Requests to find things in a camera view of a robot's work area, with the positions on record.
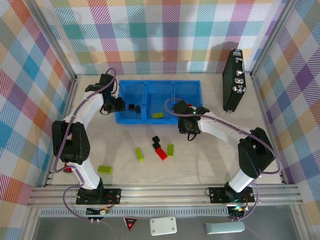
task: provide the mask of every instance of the metal handle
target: metal handle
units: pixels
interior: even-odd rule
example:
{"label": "metal handle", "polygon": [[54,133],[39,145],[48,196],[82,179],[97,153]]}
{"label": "metal handle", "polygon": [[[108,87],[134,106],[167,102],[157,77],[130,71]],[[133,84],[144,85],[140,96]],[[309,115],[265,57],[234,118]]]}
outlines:
{"label": "metal handle", "polygon": [[244,60],[243,60],[242,58],[240,58],[240,57],[236,57],[236,58],[235,58],[235,62],[236,62],[236,63],[239,63],[239,61],[242,61],[242,65],[241,65],[242,71],[237,70],[237,71],[236,71],[236,75],[237,75],[237,76],[240,76],[240,74],[244,74],[244,73],[245,73],[245,63],[244,63]]}

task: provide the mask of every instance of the lego brick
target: lego brick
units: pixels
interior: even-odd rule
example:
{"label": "lego brick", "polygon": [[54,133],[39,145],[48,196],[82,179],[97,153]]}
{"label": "lego brick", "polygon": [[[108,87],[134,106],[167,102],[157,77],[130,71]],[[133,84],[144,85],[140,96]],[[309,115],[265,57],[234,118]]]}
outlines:
{"label": "lego brick", "polygon": [[63,172],[66,173],[66,174],[72,173],[72,168],[71,168],[71,167],[68,167],[68,168],[66,168],[65,170],[63,170]]}
{"label": "lego brick", "polygon": [[164,115],[164,113],[163,113],[162,111],[152,114],[152,118],[153,118],[153,119],[162,119],[164,116],[165,116],[165,115]]}
{"label": "lego brick", "polygon": [[129,111],[135,111],[135,105],[129,104]]}
{"label": "lego brick", "polygon": [[154,136],[154,137],[152,138],[152,141],[153,141],[155,144],[160,143],[160,138],[159,138],[158,136]]}
{"label": "lego brick", "polygon": [[158,154],[162,161],[164,161],[168,157],[168,155],[162,150],[161,147],[157,148],[155,152],[156,154]]}
{"label": "lego brick", "polygon": [[160,144],[158,142],[152,144],[152,146],[154,147],[154,150],[161,148]]}
{"label": "lego brick", "polygon": [[135,154],[136,154],[136,157],[138,158],[139,162],[143,162],[144,161],[144,156],[142,154],[142,151],[139,147],[137,147],[135,149]]}
{"label": "lego brick", "polygon": [[168,144],[168,148],[167,148],[166,152],[169,157],[173,157],[174,156],[174,145]]}
{"label": "lego brick", "polygon": [[112,166],[99,166],[98,173],[101,174],[112,174]]}
{"label": "lego brick", "polygon": [[139,105],[135,106],[135,112],[136,112],[137,114],[141,113],[141,109],[140,109],[140,106],[139,106]]}

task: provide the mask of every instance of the green lego brick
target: green lego brick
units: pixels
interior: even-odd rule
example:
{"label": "green lego brick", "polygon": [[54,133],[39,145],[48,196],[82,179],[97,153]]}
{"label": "green lego brick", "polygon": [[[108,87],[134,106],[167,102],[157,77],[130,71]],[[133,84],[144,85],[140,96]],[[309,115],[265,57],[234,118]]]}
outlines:
{"label": "green lego brick", "polygon": [[173,144],[168,144],[168,149],[166,151],[166,154],[169,157],[173,157],[174,156],[174,145]]}
{"label": "green lego brick", "polygon": [[164,115],[164,113],[163,113],[162,111],[152,114],[152,118],[153,118],[153,119],[162,119],[164,116],[165,116],[165,115]]}
{"label": "green lego brick", "polygon": [[137,147],[135,149],[135,154],[136,154],[136,157],[138,158],[139,162],[143,162],[144,161],[144,156],[142,155],[142,151],[139,147]]}
{"label": "green lego brick", "polygon": [[112,166],[99,166],[98,173],[101,174],[112,174]]}

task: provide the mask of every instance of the red lego brick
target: red lego brick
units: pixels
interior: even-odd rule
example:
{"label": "red lego brick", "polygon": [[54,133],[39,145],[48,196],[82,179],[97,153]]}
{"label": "red lego brick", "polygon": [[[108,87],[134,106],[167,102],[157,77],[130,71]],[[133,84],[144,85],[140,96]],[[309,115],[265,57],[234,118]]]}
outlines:
{"label": "red lego brick", "polygon": [[63,172],[66,173],[66,174],[72,173],[72,168],[71,168],[71,167],[68,167],[68,168],[66,168],[65,170],[63,170]]}
{"label": "red lego brick", "polygon": [[156,154],[158,154],[158,156],[163,160],[165,160],[168,155],[162,150],[161,147],[158,147],[156,150],[155,150]]}

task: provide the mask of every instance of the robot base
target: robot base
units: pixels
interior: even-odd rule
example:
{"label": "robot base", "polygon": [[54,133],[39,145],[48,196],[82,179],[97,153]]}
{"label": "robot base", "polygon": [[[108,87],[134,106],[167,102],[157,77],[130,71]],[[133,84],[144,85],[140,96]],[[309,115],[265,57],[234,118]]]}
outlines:
{"label": "robot base", "polygon": [[243,189],[242,192],[239,193],[239,196],[236,197],[234,201],[230,200],[230,198],[226,195],[225,187],[209,187],[209,196],[210,196],[210,203],[212,204],[228,204],[228,203],[237,203],[237,204],[244,203],[245,204],[247,201],[248,203],[255,202],[253,190],[249,186]]}
{"label": "robot base", "polygon": [[121,199],[120,188],[104,188],[102,179],[96,189],[80,187],[76,192],[77,205],[118,205]]}

